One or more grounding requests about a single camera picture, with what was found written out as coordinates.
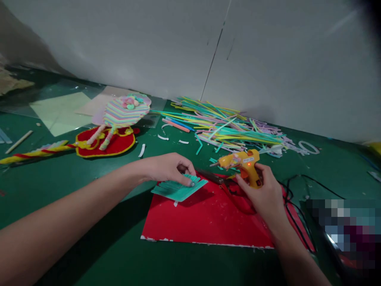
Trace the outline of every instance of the right hand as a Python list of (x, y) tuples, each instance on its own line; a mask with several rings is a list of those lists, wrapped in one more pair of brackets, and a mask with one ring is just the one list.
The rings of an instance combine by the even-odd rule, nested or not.
[(255, 210), (261, 215), (268, 226), (287, 219), (283, 205), (282, 187), (275, 179), (271, 168), (259, 163), (255, 164), (259, 176), (263, 178), (263, 186), (260, 189), (250, 187), (240, 175), (236, 175), (239, 186), (247, 194), (254, 205)]

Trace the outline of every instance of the green work surface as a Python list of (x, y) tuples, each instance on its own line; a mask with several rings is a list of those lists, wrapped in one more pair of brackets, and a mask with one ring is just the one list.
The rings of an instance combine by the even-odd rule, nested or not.
[[(61, 78), (42, 71), (35, 71), (32, 76), (23, 78), (36, 81), (40, 86), (44, 81), (54, 82)], [(169, 102), (165, 110), (177, 111)], [(13, 141), (33, 130), (33, 134), (15, 150), (17, 153), (63, 139), (72, 143), (75, 136), (85, 130), (80, 128), (53, 137), (44, 125), (37, 127), (38, 122), (41, 121), (37, 118), (0, 113), (0, 127)], [(144, 157), (177, 152), (189, 158), (195, 167), (225, 172), (208, 166), (209, 158), (217, 159), (227, 151), (220, 150), (216, 154), (214, 146), (204, 143), (196, 156), (199, 143), (193, 133), (165, 127), (169, 141), (164, 141), (157, 137), (158, 134), (163, 136), (162, 125), (160, 122), (156, 129), (141, 128), (138, 143), (127, 153), (116, 157), (83, 159), (74, 151), (67, 151), (13, 168), (1, 166), (0, 190), (5, 195), (0, 197), (0, 228), (122, 165), (139, 160), (143, 143), (146, 144)], [(321, 153), (301, 156), (287, 151), (280, 159), (262, 155), (260, 162), (271, 166), (278, 180), (306, 174), (347, 199), (381, 199), (381, 185), (369, 176), (367, 171), (372, 168), (360, 156), (365, 152), (363, 147), (288, 128), (282, 128), (282, 131), (294, 142), (304, 140), (321, 148)], [(189, 141), (189, 144), (179, 143), (179, 139)], [(4, 152), (8, 148), (7, 144), (0, 145), (0, 158), (6, 157)], [(154, 182), (145, 183), (135, 189), (77, 242), (40, 279), (38, 285), (286, 284), (275, 250), (141, 240), (153, 196), (149, 191), (154, 185)], [(295, 203), (306, 195), (311, 199), (336, 199), (318, 184), (306, 182), (303, 178), (293, 180), (291, 189)], [(322, 243), (314, 235), (314, 228), (312, 231), (317, 246), (316, 260), (330, 281), (340, 285)]]

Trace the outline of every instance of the white wall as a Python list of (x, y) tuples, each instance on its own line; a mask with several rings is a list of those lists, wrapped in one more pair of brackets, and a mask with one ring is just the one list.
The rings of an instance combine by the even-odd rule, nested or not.
[(365, 11), (346, 0), (233, 0), (202, 100), (344, 141), (381, 139)]
[(380, 61), (350, 0), (3, 0), (10, 61), (189, 96), (351, 142), (381, 139)]
[(3, 2), (0, 53), (12, 61), (158, 97), (198, 99), (229, 5), (229, 0)]

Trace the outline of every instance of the teal paper craft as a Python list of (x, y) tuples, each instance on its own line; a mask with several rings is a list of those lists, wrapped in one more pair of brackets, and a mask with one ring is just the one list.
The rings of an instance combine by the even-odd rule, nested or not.
[(194, 187), (186, 187), (175, 181), (166, 181), (161, 182), (158, 186), (153, 188), (151, 193), (161, 195), (174, 201), (182, 202), (208, 182), (207, 180), (201, 180), (197, 176), (188, 174), (185, 174), (184, 176), (188, 177), (192, 180), (192, 182), (194, 182)]

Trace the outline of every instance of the red paper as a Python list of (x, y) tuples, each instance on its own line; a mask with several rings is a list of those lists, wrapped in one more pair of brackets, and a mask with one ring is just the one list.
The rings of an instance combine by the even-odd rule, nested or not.
[[(289, 205), (289, 209), (313, 250), (294, 207)], [(260, 215), (240, 212), (227, 194), (212, 182), (177, 206), (173, 200), (154, 195), (141, 238), (274, 248), (270, 232)]]

